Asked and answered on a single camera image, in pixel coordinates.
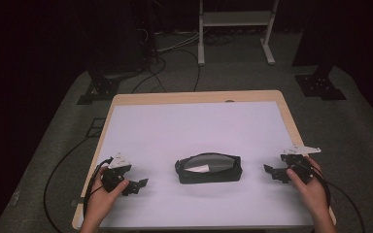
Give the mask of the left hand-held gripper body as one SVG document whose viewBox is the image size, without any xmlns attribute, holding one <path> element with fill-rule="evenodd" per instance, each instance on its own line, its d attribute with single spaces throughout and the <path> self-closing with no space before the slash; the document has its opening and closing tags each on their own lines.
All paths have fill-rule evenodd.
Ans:
<svg viewBox="0 0 373 233">
<path fill-rule="evenodd" d="M 123 180 L 124 174 L 131 169 L 130 162 L 117 153 L 112 157 L 107 169 L 104 171 L 101 182 L 107 192 L 113 191 Z"/>
</svg>

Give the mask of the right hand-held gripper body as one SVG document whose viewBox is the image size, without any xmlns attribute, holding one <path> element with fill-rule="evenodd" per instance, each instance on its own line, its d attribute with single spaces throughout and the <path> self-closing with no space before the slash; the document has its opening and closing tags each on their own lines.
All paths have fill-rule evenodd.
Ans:
<svg viewBox="0 0 373 233">
<path fill-rule="evenodd" d="M 281 159 L 292 169 L 305 184 L 313 178 L 312 164 L 308 161 L 310 153 L 319 153 L 320 148 L 293 145 L 284 150 Z"/>
</svg>

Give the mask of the white eraser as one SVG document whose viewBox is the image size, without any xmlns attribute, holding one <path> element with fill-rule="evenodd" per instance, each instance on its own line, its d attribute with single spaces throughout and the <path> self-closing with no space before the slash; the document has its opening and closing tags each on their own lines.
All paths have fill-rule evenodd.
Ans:
<svg viewBox="0 0 373 233">
<path fill-rule="evenodd" d="M 186 168 L 186 171 L 193 172 L 193 173 L 209 173 L 210 168 L 208 164 Z"/>
</svg>

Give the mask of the black zip pouch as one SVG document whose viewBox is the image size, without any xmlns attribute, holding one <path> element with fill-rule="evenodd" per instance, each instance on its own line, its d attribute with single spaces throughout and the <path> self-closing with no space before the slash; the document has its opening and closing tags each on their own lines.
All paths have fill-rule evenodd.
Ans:
<svg viewBox="0 0 373 233">
<path fill-rule="evenodd" d="M 209 165 L 209 173 L 186 171 L 186 168 L 205 164 Z M 243 172 L 240 156 L 216 152 L 204 152 L 178 160 L 175 170 L 182 184 L 238 182 Z"/>
</svg>

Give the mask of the person's left hand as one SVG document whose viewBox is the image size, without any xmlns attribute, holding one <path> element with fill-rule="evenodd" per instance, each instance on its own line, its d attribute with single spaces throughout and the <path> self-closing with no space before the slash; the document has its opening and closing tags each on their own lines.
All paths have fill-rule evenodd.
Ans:
<svg viewBox="0 0 373 233">
<path fill-rule="evenodd" d="M 95 177 L 91 195 L 88 200 L 85 218 L 103 220 L 121 193 L 129 185 L 128 180 L 123 180 L 113 191 L 107 192 L 101 182 L 101 177 L 107 167 L 101 167 Z"/>
</svg>

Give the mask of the person's right hand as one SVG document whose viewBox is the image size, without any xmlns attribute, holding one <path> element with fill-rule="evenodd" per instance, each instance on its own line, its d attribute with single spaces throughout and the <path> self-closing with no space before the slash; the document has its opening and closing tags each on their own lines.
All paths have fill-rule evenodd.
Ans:
<svg viewBox="0 0 373 233">
<path fill-rule="evenodd" d="M 293 185 L 299 191 L 312 218 L 324 217 L 329 214 L 326 194 L 317 178 L 313 178 L 308 184 L 306 184 L 301 181 L 292 169 L 287 169 L 287 174 Z"/>
</svg>

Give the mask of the white table mat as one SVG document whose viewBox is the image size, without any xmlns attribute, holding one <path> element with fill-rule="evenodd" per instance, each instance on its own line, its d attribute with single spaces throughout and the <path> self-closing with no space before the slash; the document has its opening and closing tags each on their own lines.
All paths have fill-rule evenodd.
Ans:
<svg viewBox="0 0 373 233">
<path fill-rule="evenodd" d="M 130 161 L 126 178 L 147 180 L 120 197 L 105 228 L 273 228 L 309 226 L 298 192 L 264 170 L 284 167 L 293 141 L 275 102 L 116 106 L 98 158 Z M 203 152 L 238 155 L 243 173 L 233 183 L 182 184 L 178 160 Z"/>
</svg>

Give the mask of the black stand base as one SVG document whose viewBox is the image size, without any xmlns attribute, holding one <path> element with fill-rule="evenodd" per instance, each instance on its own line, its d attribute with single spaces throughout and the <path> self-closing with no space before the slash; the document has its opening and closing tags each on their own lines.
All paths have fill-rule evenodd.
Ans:
<svg viewBox="0 0 373 233">
<path fill-rule="evenodd" d="M 332 65 L 319 65 L 310 75 L 296 75 L 295 79 L 306 97 L 321 97 L 322 100 L 346 100 L 343 92 L 329 78 Z"/>
<path fill-rule="evenodd" d="M 90 105 L 94 101 L 112 100 L 118 93 L 118 81 L 115 81 L 114 79 L 107 79 L 102 75 L 90 78 L 90 84 L 85 94 L 80 96 L 77 102 L 78 105 Z"/>
</svg>

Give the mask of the dark equipment rack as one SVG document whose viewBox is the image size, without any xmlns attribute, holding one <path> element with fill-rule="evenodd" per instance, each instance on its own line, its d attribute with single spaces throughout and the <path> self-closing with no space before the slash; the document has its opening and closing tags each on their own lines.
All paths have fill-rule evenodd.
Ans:
<svg viewBox="0 0 373 233">
<path fill-rule="evenodd" d="M 152 0 L 94 0 L 95 41 L 105 67 L 145 70 L 153 56 Z"/>
</svg>

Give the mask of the white metal stand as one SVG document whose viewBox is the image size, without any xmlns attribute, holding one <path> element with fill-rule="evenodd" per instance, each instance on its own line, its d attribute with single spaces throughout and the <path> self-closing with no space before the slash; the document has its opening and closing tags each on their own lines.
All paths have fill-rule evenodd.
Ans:
<svg viewBox="0 0 373 233">
<path fill-rule="evenodd" d="M 273 0 L 269 11 L 205 12 L 204 0 L 199 0 L 197 63 L 199 65 L 205 64 L 204 29 L 206 27 L 265 26 L 266 33 L 260 39 L 260 43 L 267 63 L 274 65 L 276 61 L 269 47 L 269 41 L 279 3 L 280 0 Z"/>
</svg>

